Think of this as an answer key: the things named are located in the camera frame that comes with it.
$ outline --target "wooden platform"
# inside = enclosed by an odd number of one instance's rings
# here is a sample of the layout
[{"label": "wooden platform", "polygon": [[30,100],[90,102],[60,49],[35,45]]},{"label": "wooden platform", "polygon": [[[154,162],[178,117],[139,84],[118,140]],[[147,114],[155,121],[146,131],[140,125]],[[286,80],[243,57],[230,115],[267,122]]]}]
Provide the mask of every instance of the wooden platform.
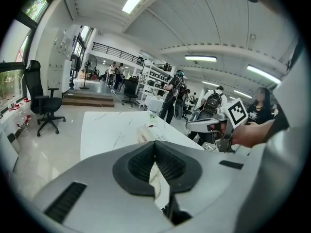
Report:
[{"label": "wooden platform", "polygon": [[113,97],[111,95],[100,95],[96,93],[88,94],[88,93],[73,93],[73,95],[64,95],[66,99],[77,99],[77,100],[100,100],[100,101],[113,101]]},{"label": "wooden platform", "polygon": [[113,101],[103,100],[77,100],[77,99],[63,99],[63,105],[74,105],[74,106],[93,106],[93,107],[115,107]]},{"label": "wooden platform", "polygon": [[64,95],[63,105],[115,107],[112,95],[87,91],[75,91],[72,95]]}]

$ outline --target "ceiling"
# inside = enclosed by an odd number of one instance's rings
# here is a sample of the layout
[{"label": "ceiling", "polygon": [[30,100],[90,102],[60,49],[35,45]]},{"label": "ceiling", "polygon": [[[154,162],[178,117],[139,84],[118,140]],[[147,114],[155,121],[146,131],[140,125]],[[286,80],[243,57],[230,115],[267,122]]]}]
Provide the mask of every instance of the ceiling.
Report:
[{"label": "ceiling", "polygon": [[[66,2],[76,23],[123,34],[189,80],[221,84],[230,94],[275,87],[246,68],[281,79],[298,38],[289,20],[247,0],[142,0],[130,15],[122,11],[126,0]],[[195,64],[185,55],[212,55],[217,62]]]}]

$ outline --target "standing fan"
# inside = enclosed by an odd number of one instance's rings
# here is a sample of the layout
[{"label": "standing fan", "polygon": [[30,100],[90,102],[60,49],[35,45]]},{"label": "standing fan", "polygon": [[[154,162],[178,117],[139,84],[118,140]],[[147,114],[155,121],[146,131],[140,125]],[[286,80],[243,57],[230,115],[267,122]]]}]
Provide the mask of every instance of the standing fan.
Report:
[{"label": "standing fan", "polygon": [[[88,72],[93,73],[96,66],[97,59],[93,54],[87,53],[82,56],[81,70],[86,76]],[[84,77],[84,86],[81,86],[80,89],[89,89],[89,87],[86,86],[86,76]]]}]

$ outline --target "tree foliage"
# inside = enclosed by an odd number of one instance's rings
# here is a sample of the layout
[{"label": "tree foliage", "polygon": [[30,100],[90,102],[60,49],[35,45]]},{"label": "tree foliage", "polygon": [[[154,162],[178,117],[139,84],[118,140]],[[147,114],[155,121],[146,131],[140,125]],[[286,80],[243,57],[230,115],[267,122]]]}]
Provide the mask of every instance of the tree foliage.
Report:
[{"label": "tree foliage", "polygon": [[22,11],[26,13],[32,20],[35,20],[38,16],[42,6],[46,3],[46,0],[28,0],[22,8]]},{"label": "tree foliage", "polygon": [[11,99],[15,94],[15,79],[20,82],[22,70],[14,70],[0,73],[0,109],[2,109],[7,99]]}]

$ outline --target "floor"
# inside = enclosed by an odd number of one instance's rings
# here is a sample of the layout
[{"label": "floor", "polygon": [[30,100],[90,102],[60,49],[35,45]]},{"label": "floor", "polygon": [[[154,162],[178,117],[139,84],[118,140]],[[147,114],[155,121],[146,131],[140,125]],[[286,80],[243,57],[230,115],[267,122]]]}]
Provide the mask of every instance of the floor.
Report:
[{"label": "floor", "polygon": [[[75,88],[83,84],[83,80],[75,80]],[[103,82],[87,81],[88,91],[111,94],[111,89]],[[47,125],[36,136],[38,125],[36,116],[28,126],[28,134],[20,136],[18,141],[21,152],[14,170],[17,191],[29,200],[48,182],[74,166],[80,161],[80,137],[83,116],[86,111],[139,111],[143,108],[134,106],[127,108],[121,103],[122,92],[116,92],[114,108],[83,107],[62,105],[55,116],[65,116],[66,122],[57,121],[60,133],[55,134],[52,125]],[[185,120],[173,118],[171,125],[181,133],[186,134]]]}]

